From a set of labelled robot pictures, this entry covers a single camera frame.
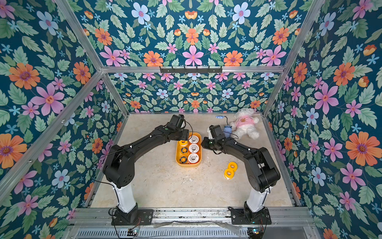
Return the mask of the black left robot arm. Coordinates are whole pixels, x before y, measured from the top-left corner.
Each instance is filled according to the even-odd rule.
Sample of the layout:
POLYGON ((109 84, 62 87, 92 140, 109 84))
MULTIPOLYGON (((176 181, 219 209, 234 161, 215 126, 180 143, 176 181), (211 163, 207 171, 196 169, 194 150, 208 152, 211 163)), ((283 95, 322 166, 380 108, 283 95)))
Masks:
POLYGON ((148 135, 124 146, 114 145, 106 157, 103 174, 114 187, 118 209, 123 213, 130 213, 137 207, 131 182, 135 176, 135 162, 152 149, 170 142, 188 140, 188 129, 170 129, 160 125, 148 135))

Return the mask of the yellow plastic storage box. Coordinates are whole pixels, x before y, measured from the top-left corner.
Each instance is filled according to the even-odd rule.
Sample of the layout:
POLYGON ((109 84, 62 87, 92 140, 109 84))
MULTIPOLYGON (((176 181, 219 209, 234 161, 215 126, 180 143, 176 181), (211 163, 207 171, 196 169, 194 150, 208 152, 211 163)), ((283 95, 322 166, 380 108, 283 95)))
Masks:
POLYGON ((193 136, 193 135, 197 135, 197 136, 199 137, 199 139, 200 139, 200 141, 198 142, 198 145, 199 145, 199 147, 200 147, 200 151, 197 153, 197 154, 199 155, 200 160, 199 160, 199 162, 196 163, 196 164, 190 164, 189 162, 188 162, 187 164, 180 164, 180 163, 179 163, 179 158, 180 158, 181 156, 186 156, 186 157, 188 158, 188 156, 189 156, 191 153, 188 152, 187 154, 181 154, 181 148, 182 148, 182 147, 180 147, 179 142, 178 142, 178 143, 177 143, 177 148, 176 148, 176 162, 177 162, 177 164, 178 164, 179 166, 181 166, 181 167, 197 167, 197 166, 199 166, 200 163, 202 162, 202 149, 203 149, 202 146, 201 146, 201 143, 202 143, 202 137, 201 137, 201 135, 200 135, 199 133, 197 133, 197 132, 192 132, 192 133, 189 133, 189 139, 190 139, 191 136, 193 136))

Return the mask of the black yellow sealing tape roll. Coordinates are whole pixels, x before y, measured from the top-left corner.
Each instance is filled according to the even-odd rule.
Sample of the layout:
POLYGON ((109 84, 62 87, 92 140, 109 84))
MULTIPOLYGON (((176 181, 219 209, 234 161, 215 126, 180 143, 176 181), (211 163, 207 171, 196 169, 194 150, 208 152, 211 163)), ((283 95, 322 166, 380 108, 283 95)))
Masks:
POLYGON ((187 164, 188 163, 188 158, 186 156, 181 156, 179 158, 179 163, 180 164, 187 164))
POLYGON ((181 154, 187 154, 189 152, 189 149, 187 147, 181 148, 181 154))

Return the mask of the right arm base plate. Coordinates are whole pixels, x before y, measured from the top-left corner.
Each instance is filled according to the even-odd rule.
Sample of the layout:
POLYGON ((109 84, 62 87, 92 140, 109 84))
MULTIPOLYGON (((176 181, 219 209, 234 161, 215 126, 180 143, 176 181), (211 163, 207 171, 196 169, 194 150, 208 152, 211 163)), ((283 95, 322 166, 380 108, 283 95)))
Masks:
POLYGON ((268 208, 264 207, 258 212, 252 212, 249 208, 236 209, 228 207, 231 213, 233 225, 270 225, 272 223, 268 208))

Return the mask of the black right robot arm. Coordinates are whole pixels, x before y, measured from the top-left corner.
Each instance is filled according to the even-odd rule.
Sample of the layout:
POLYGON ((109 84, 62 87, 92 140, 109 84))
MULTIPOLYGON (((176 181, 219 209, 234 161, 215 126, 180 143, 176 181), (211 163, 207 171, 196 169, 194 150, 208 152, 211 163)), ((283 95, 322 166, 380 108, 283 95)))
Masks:
POLYGON ((235 139, 209 139, 202 141, 204 149, 234 156, 245 165, 247 178, 252 186, 250 196, 244 204, 245 211, 258 213, 264 208, 267 195, 281 178, 281 174, 269 151, 262 147, 252 148, 235 139))

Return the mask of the orange white sealing tape roll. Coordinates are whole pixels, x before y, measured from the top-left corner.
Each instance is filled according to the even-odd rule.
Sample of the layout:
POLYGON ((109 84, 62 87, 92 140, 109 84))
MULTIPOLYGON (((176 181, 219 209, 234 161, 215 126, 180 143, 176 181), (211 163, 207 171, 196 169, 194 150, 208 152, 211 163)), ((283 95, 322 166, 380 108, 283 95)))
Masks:
POLYGON ((189 143, 190 144, 198 144, 199 141, 200 141, 200 139, 199 139, 199 137, 197 135, 193 135, 189 139, 189 143))
POLYGON ((191 153, 189 156, 188 156, 188 162, 190 164, 196 164, 198 163, 200 160, 199 158, 199 155, 197 153, 191 153))
POLYGON ((189 152, 190 153, 198 153, 200 151, 200 147, 198 144, 190 144, 189 145, 189 152))

